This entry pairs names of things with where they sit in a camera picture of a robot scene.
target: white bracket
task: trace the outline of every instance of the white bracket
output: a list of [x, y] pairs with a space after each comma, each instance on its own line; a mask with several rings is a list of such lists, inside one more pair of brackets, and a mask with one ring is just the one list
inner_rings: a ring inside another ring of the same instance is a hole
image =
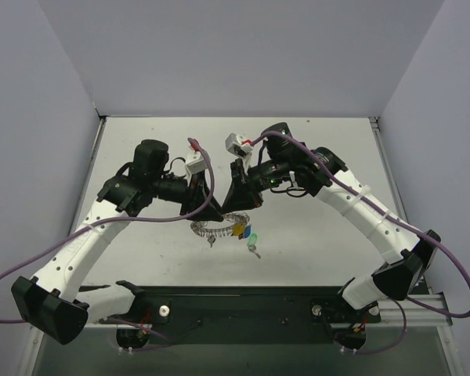
[[251, 145], [251, 140], [235, 133], [230, 135], [225, 140], [225, 147], [229, 153], [239, 157], [244, 163], [244, 169], [247, 171], [251, 167], [252, 151], [254, 147]]

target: screw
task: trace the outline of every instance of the screw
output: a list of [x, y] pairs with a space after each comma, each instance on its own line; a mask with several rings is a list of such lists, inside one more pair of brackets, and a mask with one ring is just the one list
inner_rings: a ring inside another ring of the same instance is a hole
[[320, 316], [320, 313], [322, 312], [322, 307], [318, 304], [315, 304], [312, 307], [312, 313], [314, 316]]

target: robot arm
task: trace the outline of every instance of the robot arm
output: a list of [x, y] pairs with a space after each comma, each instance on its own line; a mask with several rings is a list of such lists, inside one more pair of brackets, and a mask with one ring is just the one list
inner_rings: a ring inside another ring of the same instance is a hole
[[[66, 243], [31, 279], [19, 277], [12, 293], [21, 317], [61, 344], [78, 336], [87, 321], [127, 313], [139, 289], [128, 282], [78, 292], [85, 277], [111, 241], [128, 226], [154, 198], [181, 204], [185, 215], [200, 207], [208, 196], [204, 170], [197, 150], [186, 159], [188, 179], [165, 172], [168, 146], [157, 140], [144, 140], [136, 147], [134, 160], [108, 179], [77, 231], [86, 231]], [[220, 206], [212, 198], [192, 220], [222, 221]]]
[[[266, 129], [286, 135], [291, 132], [286, 123], [279, 123]], [[238, 157], [244, 139], [230, 135], [226, 145], [239, 142], [239, 149], [231, 146], [227, 149]], [[432, 262], [434, 247], [419, 239], [410, 231], [398, 227], [386, 220], [388, 215], [403, 222], [387, 209], [371, 193], [369, 186], [361, 184], [345, 163], [330, 150], [319, 147], [312, 152], [327, 166], [331, 173], [347, 186], [360, 191], [354, 197], [337, 184], [329, 180], [326, 174], [299, 148], [286, 139], [269, 136], [266, 143], [270, 160], [246, 169], [247, 161], [235, 160], [230, 167], [232, 184], [222, 206], [222, 212], [250, 210], [262, 205], [262, 191], [275, 188], [281, 183], [290, 182], [329, 204], [348, 219], [379, 251], [385, 263], [373, 273], [356, 277], [345, 285], [342, 297], [354, 308], [362, 309], [380, 298], [390, 297], [404, 300], [424, 271]], [[251, 155], [252, 150], [244, 150]], [[360, 198], [369, 198], [385, 211], [379, 215]], [[440, 240], [433, 231], [427, 233]]]

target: small white knob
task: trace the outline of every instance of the small white knob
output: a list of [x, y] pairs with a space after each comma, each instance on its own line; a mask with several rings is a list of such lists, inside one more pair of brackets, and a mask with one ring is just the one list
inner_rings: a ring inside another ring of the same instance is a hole
[[369, 309], [369, 313], [373, 316], [379, 315], [379, 308], [375, 305], [373, 308]]
[[169, 309], [169, 307], [167, 307], [166, 305], [163, 305], [162, 307], [160, 307], [160, 309], [158, 310], [158, 313], [160, 314], [160, 316], [162, 317], [167, 317], [169, 316], [169, 313], [171, 312], [171, 310]]

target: white table surface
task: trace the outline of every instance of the white table surface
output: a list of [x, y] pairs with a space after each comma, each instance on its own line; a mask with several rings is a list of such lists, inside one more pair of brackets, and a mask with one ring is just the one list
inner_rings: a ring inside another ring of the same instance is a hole
[[[223, 203], [230, 186], [230, 162], [225, 150], [231, 133], [255, 139], [270, 125], [286, 121], [293, 136], [315, 148], [334, 151], [368, 184], [388, 208], [395, 204], [381, 164], [371, 125], [366, 118], [243, 118], [243, 117], [109, 117], [97, 150], [79, 222], [103, 183], [126, 162], [143, 139], [169, 145], [170, 159], [186, 156], [187, 137], [198, 139], [212, 159], [215, 197]], [[183, 175], [181, 163], [174, 171]], [[374, 271], [382, 258], [374, 246], [321, 201], [263, 193], [261, 208], [249, 211], [258, 234], [257, 259], [247, 240], [218, 239], [213, 248], [190, 230], [190, 222], [131, 223], [113, 241], [85, 280], [109, 284], [128, 280], [160, 286], [341, 286], [351, 277]], [[141, 216], [169, 217], [179, 205], [155, 200]]]

